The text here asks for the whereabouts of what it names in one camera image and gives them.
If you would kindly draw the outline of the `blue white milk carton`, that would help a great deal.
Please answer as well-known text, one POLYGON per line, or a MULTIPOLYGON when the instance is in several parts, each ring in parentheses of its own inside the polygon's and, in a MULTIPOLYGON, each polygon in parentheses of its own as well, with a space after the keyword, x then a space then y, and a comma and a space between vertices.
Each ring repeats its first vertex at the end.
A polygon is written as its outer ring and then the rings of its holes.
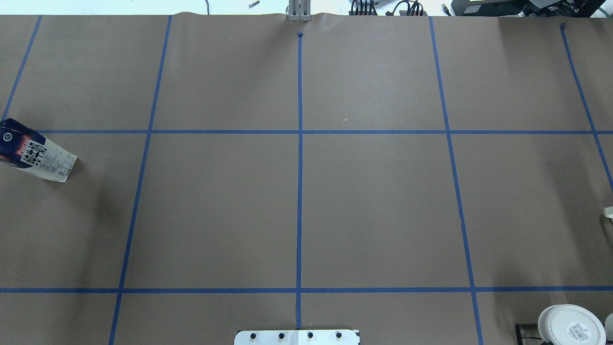
POLYGON ((13 118, 0 125, 0 161, 55 183, 65 183, 78 157, 13 118))

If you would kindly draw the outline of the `white mug with handle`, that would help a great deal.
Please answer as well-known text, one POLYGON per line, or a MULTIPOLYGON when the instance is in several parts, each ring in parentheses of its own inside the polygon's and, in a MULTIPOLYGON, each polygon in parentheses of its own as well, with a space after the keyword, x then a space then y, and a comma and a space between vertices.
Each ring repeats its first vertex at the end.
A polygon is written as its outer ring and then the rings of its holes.
POLYGON ((603 216, 608 219, 613 219, 613 206, 605 207, 603 210, 603 216))

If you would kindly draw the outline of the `aluminium profile post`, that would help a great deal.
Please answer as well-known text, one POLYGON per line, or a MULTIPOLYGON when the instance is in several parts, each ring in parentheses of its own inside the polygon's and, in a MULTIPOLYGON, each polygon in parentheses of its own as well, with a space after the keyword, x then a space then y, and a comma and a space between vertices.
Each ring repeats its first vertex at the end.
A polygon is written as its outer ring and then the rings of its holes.
POLYGON ((286 13, 291 22, 310 22, 311 0, 289 0, 286 13))

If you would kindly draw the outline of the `white upturned cup right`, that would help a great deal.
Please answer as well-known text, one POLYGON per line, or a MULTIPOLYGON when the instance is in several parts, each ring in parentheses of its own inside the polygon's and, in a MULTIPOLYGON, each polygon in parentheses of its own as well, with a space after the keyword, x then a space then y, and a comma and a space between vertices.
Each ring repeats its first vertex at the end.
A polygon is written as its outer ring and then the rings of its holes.
POLYGON ((545 308, 538 318, 538 332, 553 345, 604 345, 606 330, 591 311, 575 304, 545 308))

